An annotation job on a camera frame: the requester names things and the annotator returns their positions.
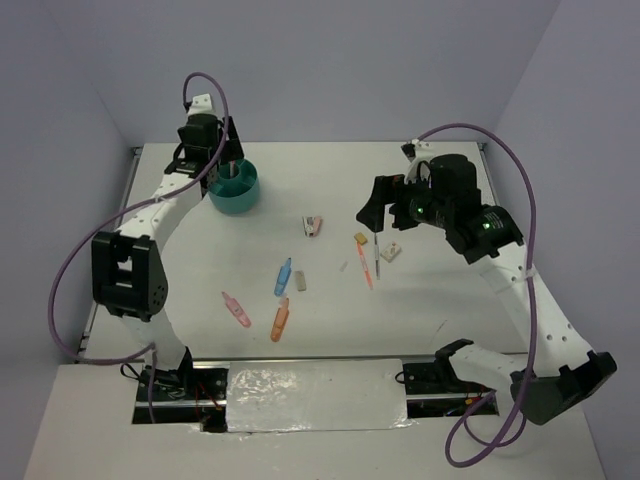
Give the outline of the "pink grey mini stapler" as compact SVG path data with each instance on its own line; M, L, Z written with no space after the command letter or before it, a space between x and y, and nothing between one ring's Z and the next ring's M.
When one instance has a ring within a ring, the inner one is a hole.
M318 235L321 225L322 225L322 217L321 216L303 216L303 230L304 234L308 238L313 238Z

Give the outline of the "orange stubby highlighter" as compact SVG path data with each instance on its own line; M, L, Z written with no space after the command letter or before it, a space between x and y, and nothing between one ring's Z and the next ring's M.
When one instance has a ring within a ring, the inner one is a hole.
M272 342L279 342L282 337L289 316L289 303L288 297L283 297L280 301L270 333Z

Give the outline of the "blue stubby highlighter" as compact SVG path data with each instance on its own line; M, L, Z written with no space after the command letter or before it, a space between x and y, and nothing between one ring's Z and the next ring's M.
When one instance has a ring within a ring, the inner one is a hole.
M285 293L292 272L291 266L292 259L287 258L279 269L274 285L274 295L276 297L281 297Z

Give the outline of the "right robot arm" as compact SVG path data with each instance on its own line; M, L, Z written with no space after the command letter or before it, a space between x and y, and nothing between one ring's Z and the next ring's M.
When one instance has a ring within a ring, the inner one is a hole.
M596 352L566 318L542 279L526 265L524 237L502 207L483 202L475 165L461 154L415 159L406 174L378 176L356 219L371 232L427 224L489 285L530 350L525 362L454 341L435 354L435 380L446 391L466 382L507 392L526 420L544 425L593 395L617 370L612 355Z

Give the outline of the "grey eraser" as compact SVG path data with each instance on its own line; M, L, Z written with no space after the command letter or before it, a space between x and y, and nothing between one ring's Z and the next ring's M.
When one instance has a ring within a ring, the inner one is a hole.
M305 291L307 289L305 274L301 270L297 270L295 273L295 283L296 288L299 292Z

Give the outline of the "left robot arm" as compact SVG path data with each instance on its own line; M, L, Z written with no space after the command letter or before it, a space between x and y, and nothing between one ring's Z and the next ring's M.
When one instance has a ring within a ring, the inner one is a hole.
M231 117L195 113L179 128L180 142L148 205L113 232L91 241L94 300L119 318L146 352L146 385L171 397L196 385L189 349L175 334L164 305L169 285L161 254L186 215L206 196L218 169L244 152Z

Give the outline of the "orange slim highlighter pen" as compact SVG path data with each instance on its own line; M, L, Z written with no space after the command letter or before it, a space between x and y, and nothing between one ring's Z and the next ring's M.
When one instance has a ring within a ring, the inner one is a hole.
M358 256L359 256L359 259L360 259L360 262L361 262L361 266L362 266L362 269L363 269L363 272L364 272L364 276L365 276L368 288L370 290L373 290L373 288L374 288L373 280L372 280L372 277L371 277L370 270L368 268L368 264L367 264L367 261L366 261L364 250L362 248L362 245L357 241L356 241L356 248L357 248Z

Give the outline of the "pink stubby highlighter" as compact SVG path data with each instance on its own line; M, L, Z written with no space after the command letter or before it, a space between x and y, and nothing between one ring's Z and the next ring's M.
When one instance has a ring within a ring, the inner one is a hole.
M225 303L226 308L232 314L232 316L242 325L244 328L250 328L252 322L243 309L243 307L239 304L239 302L232 296L230 296L226 292L222 292L222 297Z

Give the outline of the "teal round organizer container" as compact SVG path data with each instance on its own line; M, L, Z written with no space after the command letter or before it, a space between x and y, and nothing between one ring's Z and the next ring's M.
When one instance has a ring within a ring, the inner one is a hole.
M237 174L229 178L229 164L219 168L218 179L209 190L215 208L225 215L250 211L260 197L260 183L255 165L247 159L236 162Z

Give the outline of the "yellow eraser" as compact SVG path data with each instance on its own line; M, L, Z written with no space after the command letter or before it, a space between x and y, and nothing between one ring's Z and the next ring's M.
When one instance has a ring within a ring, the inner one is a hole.
M358 244L360 244L360 245L365 245L365 244L368 242L367 237L366 237L363 233L361 233L361 232L356 233L356 234L354 235L354 239L355 239L355 240L356 240L356 242L357 242Z

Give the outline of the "silver foil sheet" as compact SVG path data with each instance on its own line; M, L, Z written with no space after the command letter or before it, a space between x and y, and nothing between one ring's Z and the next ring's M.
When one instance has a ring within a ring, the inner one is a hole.
M234 433L368 431L411 424L398 359L234 362L226 423Z

